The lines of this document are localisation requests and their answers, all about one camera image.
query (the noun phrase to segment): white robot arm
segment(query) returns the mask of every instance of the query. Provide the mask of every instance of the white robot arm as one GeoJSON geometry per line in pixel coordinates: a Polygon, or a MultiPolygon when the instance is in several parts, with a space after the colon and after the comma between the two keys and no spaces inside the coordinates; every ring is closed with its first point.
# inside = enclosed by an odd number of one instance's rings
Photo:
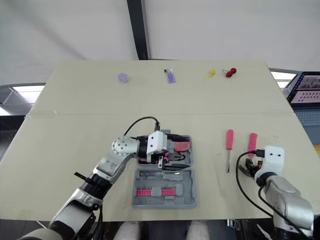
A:
{"type": "Polygon", "coordinates": [[[284,177],[282,173],[285,162],[285,151],[282,147],[266,146],[264,150],[257,149],[254,153],[264,158],[254,164],[246,159],[246,169],[239,169],[247,176],[254,177],[260,187],[259,198],[273,210],[273,225],[275,239],[292,239],[302,235],[304,238],[313,235],[314,211],[311,204],[301,197],[301,193],[284,177]]]}
{"type": "MultiPolygon", "coordinates": [[[[96,219],[93,211],[100,208],[108,190],[117,181],[131,158],[146,158],[154,162],[167,153],[167,140],[188,142],[189,139],[176,134],[164,134],[156,130],[149,136],[119,136],[111,145],[109,152],[99,161],[89,177],[75,173],[84,180],[71,197],[51,220],[49,227],[37,229],[21,240],[73,240],[88,235],[96,219]]],[[[170,164],[162,170],[180,170],[189,167],[184,164],[170,164]]]]}

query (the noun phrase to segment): screwdriver handle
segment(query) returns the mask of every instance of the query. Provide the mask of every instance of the screwdriver handle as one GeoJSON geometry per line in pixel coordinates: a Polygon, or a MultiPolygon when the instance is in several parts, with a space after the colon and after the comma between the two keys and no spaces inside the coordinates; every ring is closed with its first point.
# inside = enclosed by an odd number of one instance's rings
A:
{"type": "Polygon", "coordinates": [[[248,152],[256,150],[257,137],[258,137],[258,135],[255,134],[255,133],[251,133],[250,134],[248,152]]]}
{"type": "Polygon", "coordinates": [[[226,149],[231,150],[232,149],[232,143],[234,142],[234,131],[232,129],[229,129],[226,131],[226,149]]]}

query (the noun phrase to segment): beige tabletop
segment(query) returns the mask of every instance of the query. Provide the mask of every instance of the beige tabletop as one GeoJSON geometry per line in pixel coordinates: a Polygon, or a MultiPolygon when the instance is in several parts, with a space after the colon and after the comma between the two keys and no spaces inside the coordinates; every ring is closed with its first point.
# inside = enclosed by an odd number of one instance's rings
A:
{"type": "MultiPolygon", "coordinates": [[[[257,147],[285,149],[286,177],[320,213],[314,187],[319,157],[261,61],[89,61],[67,62],[51,76],[0,163],[0,218],[50,220],[105,155],[113,139],[139,117],[153,115],[162,129],[190,135],[196,194],[192,209],[131,207],[137,161],[132,159],[104,199],[104,221],[187,220],[267,217],[241,194],[237,157],[257,133],[257,147]],[[232,78],[220,70],[236,67],[232,78]],[[166,82],[173,68],[176,83],[166,82]],[[210,69],[216,75],[204,80],[210,69]],[[116,81],[129,75],[125,84],[116,81]],[[230,173],[225,173],[225,135],[234,130],[230,173]]],[[[139,122],[129,135],[150,134],[154,123],[139,122]]],[[[240,174],[247,194],[258,186],[240,174]]]]}

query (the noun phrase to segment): tool tray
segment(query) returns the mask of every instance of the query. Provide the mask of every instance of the tool tray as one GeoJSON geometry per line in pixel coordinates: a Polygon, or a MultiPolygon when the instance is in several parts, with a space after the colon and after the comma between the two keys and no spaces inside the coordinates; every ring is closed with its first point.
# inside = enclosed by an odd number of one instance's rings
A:
{"type": "MultiPolygon", "coordinates": [[[[170,130],[161,130],[169,134],[170,130]]],[[[193,163],[192,140],[189,139],[188,151],[180,152],[185,155],[183,160],[170,161],[171,164],[193,163]]],[[[175,152],[175,142],[167,140],[169,154],[175,152]]],[[[194,208],[197,205],[195,172],[190,167],[179,171],[165,171],[158,164],[145,164],[137,160],[141,168],[137,169],[133,181],[132,206],[134,208],[194,208]]]]}

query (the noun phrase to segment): computer monitor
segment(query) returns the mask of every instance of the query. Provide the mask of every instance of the computer monitor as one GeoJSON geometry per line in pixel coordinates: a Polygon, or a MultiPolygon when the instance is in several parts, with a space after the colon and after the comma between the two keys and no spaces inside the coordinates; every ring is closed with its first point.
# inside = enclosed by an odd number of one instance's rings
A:
{"type": "Polygon", "coordinates": [[[287,100],[293,108],[320,107],[320,72],[301,73],[287,100]]]}

